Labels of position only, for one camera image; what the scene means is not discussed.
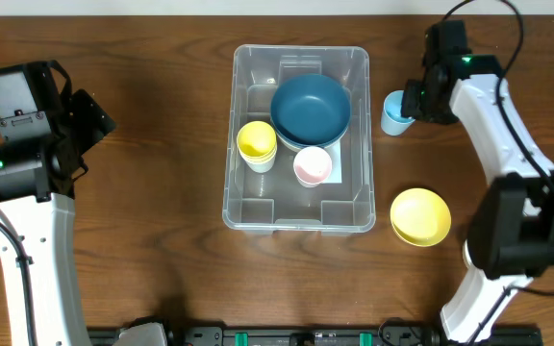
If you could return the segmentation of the light blue cup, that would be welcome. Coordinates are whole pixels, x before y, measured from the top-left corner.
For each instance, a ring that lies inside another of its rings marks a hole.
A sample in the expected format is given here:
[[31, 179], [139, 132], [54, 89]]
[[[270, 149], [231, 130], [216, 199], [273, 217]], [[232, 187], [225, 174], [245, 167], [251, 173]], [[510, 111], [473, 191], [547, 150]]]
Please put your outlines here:
[[401, 114], [403, 95], [403, 90], [396, 90], [384, 101], [381, 128], [389, 136], [400, 136], [415, 123], [413, 118], [403, 117]]

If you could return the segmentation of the dark blue bowl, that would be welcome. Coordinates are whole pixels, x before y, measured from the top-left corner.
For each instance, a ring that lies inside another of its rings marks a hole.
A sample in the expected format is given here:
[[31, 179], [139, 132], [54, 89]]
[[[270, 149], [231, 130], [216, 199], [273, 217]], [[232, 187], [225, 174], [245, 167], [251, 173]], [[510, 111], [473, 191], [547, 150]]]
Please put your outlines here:
[[351, 105], [345, 88], [319, 74], [293, 77], [275, 91], [270, 121], [280, 124], [321, 122], [350, 124]]
[[344, 126], [321, 122], [296, 122], [284, 125], [271, 121], [270, 124], [273, 126], [276, 134], [296, 144], [321, 148], [342, 138], [349, 128], [349, 123]]

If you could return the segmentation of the yellow small bowl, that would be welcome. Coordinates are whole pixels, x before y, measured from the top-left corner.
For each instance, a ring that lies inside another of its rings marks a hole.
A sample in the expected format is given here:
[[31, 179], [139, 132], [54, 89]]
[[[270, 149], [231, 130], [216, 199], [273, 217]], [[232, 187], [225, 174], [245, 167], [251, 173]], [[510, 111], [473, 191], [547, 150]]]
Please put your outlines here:
[[390, 224], [404, 242], [417, 247], [441, 243], [449, 234], [452, 216], [434, 191], [415, 187], [400, 192], [390, 205]]

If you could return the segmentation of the pink cup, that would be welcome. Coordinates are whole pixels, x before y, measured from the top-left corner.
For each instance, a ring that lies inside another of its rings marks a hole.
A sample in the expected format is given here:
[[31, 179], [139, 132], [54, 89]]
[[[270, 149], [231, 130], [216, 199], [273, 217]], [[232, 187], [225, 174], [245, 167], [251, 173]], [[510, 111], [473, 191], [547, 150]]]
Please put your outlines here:
[[329, 153], [320, 147], [306, 147], [296, 154], [293, 171], [299, 184], [312, 188], [325, 182], [332, 173]]

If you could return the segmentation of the cream green bowl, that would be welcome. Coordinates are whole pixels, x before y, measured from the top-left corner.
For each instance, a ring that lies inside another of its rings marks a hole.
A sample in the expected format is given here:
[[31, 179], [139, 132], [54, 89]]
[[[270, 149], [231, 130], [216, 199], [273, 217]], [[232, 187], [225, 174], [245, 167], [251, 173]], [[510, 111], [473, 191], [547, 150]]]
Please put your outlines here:
[[[306, 145], [296, 144], [279, 134], [276, 134], [276, 135], [277, 135], [277, 138], [281, 141], [281, 143], [293, 152], [300, 152], [302, 149], [306, 148]], [[323, 146], [323, 149], [327, 152], [332, 152], [340, 149], [340, 138], [332, 143], [329, 143], [326, 146]]]

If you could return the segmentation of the yellow cup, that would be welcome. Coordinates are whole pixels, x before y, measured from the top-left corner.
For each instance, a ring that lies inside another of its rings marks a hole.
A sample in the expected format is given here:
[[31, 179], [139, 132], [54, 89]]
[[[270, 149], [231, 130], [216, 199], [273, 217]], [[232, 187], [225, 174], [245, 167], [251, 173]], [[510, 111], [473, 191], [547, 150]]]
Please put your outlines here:
[[277, 152], [277, 147], [274, 146], [268, 153], [262, 154], [260, 156], [250, 156], [247, 155], [243, 150], [239, 149], [239, 154], [242, 156], [242, 158], [246, 162], [252, 162], [252, 163], [261, 163], [265, 161], [272, 160]]
[[277, 136], [268, 123], [252, 121], [239, 130], [237, 146], [245, 156], [260, 158], [268, 155], [277, 146]]

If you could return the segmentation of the cream white cup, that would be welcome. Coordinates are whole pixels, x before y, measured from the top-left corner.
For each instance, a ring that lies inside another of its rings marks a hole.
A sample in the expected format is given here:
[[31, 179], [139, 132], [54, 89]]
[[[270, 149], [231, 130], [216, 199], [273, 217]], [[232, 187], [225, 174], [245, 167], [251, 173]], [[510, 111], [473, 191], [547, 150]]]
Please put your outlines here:
[[275, 156], [262, 161], [256, 161], [256, 160], [251, 160], [249, 158], [244, 158], [244, 161], [252, 171], [259, 174], [264, 174], [273, 167], [275, 162]]

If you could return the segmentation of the white small bowl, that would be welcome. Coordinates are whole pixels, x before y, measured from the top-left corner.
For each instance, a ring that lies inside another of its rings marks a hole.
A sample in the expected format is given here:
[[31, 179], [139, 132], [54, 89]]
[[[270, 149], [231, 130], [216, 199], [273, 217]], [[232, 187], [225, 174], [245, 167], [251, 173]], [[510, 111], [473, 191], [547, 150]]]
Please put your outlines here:
[[471, 257], [468, 251], [468, 242], [465, 241], [463, 245], [463, 259], [466, 265], [466, 268], [469, 269], [472, 265]]

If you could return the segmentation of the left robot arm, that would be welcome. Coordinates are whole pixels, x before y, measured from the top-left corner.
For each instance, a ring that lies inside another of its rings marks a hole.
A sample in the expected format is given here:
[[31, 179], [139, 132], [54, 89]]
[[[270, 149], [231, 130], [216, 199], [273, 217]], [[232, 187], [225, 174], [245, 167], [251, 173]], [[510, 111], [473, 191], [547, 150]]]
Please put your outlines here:
[[0, 68], [0, 261], [14, 345], [165, 345], [164, 323], [91, 330], [73, 254], [83, 155], [115, 128], [56, 61]]

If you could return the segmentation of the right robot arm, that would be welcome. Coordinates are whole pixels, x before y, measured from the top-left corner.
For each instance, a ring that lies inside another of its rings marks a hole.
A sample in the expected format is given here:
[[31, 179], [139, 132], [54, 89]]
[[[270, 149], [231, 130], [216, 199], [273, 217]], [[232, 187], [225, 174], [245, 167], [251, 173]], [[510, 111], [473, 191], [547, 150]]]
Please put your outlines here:
[[424, 75], [405, 86], [401, 114], [461, 123], [489, 188], [467, 231], [466, 276], [441, 309], [445, 338], [473, 345], [510, 300], [554, 266], [554, 163], [529, 135], [494, 55], [475, 55], [465, 24], [444, 19], [425, 33]]

